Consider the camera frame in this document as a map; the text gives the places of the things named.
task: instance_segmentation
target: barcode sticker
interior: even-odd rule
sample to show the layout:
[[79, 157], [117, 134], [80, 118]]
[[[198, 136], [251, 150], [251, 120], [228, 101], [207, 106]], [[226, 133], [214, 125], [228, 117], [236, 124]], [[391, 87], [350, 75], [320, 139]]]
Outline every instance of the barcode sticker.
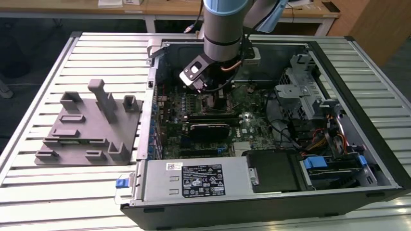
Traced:
[[165, 164], [165, 170], [171, 171], [171, 170], [181, 170], [183, 167], [183, 162], [177, 162], [177, 163], [167, 163]]

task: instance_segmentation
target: cable connector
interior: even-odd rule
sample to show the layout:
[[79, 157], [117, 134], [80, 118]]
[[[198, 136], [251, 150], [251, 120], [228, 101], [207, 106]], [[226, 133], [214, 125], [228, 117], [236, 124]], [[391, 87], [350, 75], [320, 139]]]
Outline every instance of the cable connector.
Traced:
[[192, 29], [193, 29], [193, 24], [185, 28], [184, 34], [187, 34]]

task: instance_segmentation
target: motherboard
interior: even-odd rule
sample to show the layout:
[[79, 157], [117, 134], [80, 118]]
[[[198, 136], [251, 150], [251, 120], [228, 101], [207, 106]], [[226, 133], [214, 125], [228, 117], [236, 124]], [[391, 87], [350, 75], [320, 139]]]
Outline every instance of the motherboard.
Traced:
[[264, 112], [267, 90], [234, 84], [228, 94], [159, 87], [163, 159], [239, 156], [274, 149]]

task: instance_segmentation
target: floor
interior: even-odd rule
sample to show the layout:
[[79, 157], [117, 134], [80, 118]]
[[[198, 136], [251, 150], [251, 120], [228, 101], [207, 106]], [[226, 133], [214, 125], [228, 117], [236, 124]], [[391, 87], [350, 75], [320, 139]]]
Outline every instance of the floor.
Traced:
[[[180, 32], [188, 26], [189, 21], [183, 24], [163, 22], [156, 25], [164, 32]], [[24, 116], [27, 108], [33, 100], [40, 85], [47, 77], [49, 69], [59, 56], [61, 48], [72, 31], [87, 32], [145, 32], [144, 22], [140, 20], [52, 20], [52, 19], [4, 19], [0, 18], [0, 40], [4, 36], [12, 36], [27, 57], [31, 71], [20, 78], [5, 78], [1, 80], [9, 85], [15, 96], [11, 99], [0, 98], [0, 153], [8, 138]], [[1, 57], [4, 52], [0, 46], [0, 62], [9, 57]], [[398, 86], [408, 100], [410, 73], [411, 73], [411, 40], [392, 56], [383, 71]]]

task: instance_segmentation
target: table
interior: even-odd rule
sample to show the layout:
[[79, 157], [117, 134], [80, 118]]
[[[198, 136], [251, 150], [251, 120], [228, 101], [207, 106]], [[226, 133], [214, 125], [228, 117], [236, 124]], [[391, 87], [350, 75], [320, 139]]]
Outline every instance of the table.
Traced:
[[[149, 39], [193, 39], [195, 35], [83, 33], [69, 38], [32, 105], [0, 156], [0, 230], [140, 231], [113, 202], [115, 180], [135, 171], [136, 151], [128, 166], [52, 167], [35, 165], [41, 147], [61, 110], [64, 91], [93, 97], [91, 78], [103, 78], [104, 89], [116, 99], [132, 94], [144, 100], [151, 69], [147, 64]], [[411, 173], [411, 104], [362, 51], [343, 37], [254, 35], [251, 40], [315, 40], [328, 56], [374, 125], [400, 163]], [[324, 87], [334, 96], [327, 83]], [[119, 192], [131, 196], [131, 189]], [[276, 222], [202, 227], [192, 231], [327, 231], [410, 230], [411, 199], [403, 196], [379, 202], [343, 216]]]
[[[141, 19], [147, 31], [155, 33], [155, 20], [195, 20], [200, 2], [193, 0], [145, 0], [141, 5], [99, 9], [97, 0], [1, 0], [0, 17]], [[326, 36], [339, 13], [332, 13], [315, 0], [314, 5], [286, 9], [280, 22], [320, 24], [315, 35]]]

